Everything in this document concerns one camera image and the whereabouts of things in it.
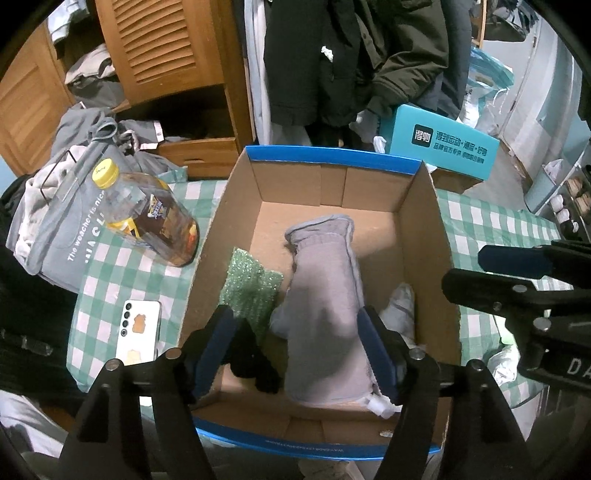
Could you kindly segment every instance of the floor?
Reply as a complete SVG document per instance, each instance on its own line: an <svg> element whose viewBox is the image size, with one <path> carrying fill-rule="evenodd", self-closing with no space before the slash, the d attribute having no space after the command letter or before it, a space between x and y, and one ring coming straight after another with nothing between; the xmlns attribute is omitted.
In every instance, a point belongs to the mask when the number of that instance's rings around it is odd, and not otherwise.
<svg viewBox="0 0 591 480"><path fill-rule="evenodd" d="M513 210L527 210L523 200L523 179L512 158L499 148L488 180L467 189L464 195Z"/></svg>

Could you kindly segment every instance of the hanging clothes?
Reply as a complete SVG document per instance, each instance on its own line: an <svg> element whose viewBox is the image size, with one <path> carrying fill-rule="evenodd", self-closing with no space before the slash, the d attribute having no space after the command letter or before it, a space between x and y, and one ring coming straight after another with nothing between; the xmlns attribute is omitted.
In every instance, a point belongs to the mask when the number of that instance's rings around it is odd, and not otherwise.
<svg viewBox="0 0 591 480"><path fill-rule="evenodd" d="M269 2L267 0L245 0L242 10L245 27L244 50L248 60L252 113L257 140L261 145L310 146L310 139L302 126L278 125L271 122L267 71L264 62Z"/></svg>
<svg viewBox="0 0 591 480"><path fill-rule="evenodd" d="M460 115L466 96L472 46L472 4L473 0L441 0L449 42L449 64L441 74L437 113L452 120Z"/></svg>
<svg viewBox="0 0 591 480"><path fill-rule="evenodd" d="M275 0L264 56L272 121L353 121L360 43L353 0Z"/></svg>
<svg viewBox="0 0 591 480"><path fill-rule="evenodd" d="M381 30L384 36L384 39L371 38L376 48L364 38L372 66L379 65L372 80L368 109L386 117L391 116L393 106L403 103L413 102L434 109L439 93L431 85L449 61L440 0L358 1L368 5L356 9L368 33L379 35Z"/></svg>

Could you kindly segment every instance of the white phone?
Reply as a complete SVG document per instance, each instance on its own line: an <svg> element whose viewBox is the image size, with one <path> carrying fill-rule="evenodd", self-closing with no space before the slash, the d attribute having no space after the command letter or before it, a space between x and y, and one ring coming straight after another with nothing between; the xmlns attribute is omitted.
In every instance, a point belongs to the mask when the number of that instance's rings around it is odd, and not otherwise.
<svg viewBox="0 0 591 480"><path fill-rule="evenodd" d="M151 362L158 356L156 343L160 334L160 302L127 300L121 313L117 352L124 365ZM140 405L152 405L151 397L140 397Z"/></svg>

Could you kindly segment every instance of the blue box rim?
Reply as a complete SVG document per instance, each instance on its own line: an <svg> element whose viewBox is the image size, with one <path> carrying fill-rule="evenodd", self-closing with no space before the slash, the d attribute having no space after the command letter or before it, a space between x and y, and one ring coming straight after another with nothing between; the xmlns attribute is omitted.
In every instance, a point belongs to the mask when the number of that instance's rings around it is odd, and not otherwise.
<svg viewBox="0 0 591 480"><path fill-rule="evenodd" d="M271 453L295 458L314 458L323 460L382 460L388 449L385 445L346 445L343 443L301 443L275 439L256 433L226 427L208 420L193 417L197 432L231 445L257 452ZM440 448L431 444L429 454Z"/></svg>
<svg viewBox="0 0 591 480"><path fill-rule="evenodd" d="M246 147L246 153L252 161L283 161L371 168L405 175L415 175L422 163L416 158L384 153L301 145L249 145Z"/></svg>

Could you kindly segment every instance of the wooden cabinet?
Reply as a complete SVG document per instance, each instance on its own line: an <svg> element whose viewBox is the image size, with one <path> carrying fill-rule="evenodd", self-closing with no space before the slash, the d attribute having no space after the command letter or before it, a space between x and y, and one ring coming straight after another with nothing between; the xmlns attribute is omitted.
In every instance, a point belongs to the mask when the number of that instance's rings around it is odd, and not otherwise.
<svg viewBox="0 0 591 480"><path fill-rule="evenodd" d="M30 173L47 162L59 120L74 104L65 71L104 41L126 97L113 110L161 120L165 130L165 118L174 118L181 136L206 139L162 145L160 154L194 178L227 176L254 138L231 1L89 0L95 7L90 25L71 28L61 60L42 25L0 83L0 154L10 168ZM185 128L196 124L202 128Z"/></svg>
<svg viewBox="0 0 591 480"><path fill-rule="evenodd" d="M208 0L102 0L96 9L130 105L223 83Z"/></svg>
<svg viewBox="0 0 591 480"><path fill-rule="evenodd" d="M72 104L43 24L0 82L0 155L16 175L49 160L60 118Z"/></svg>
<svg viewBox="0 0 591 480"><path fill-rule="evenodd" d="M238 158L233 138L163 143L157 153L180 167L187 167L187 174L194 178L229 177Z"/></svg>

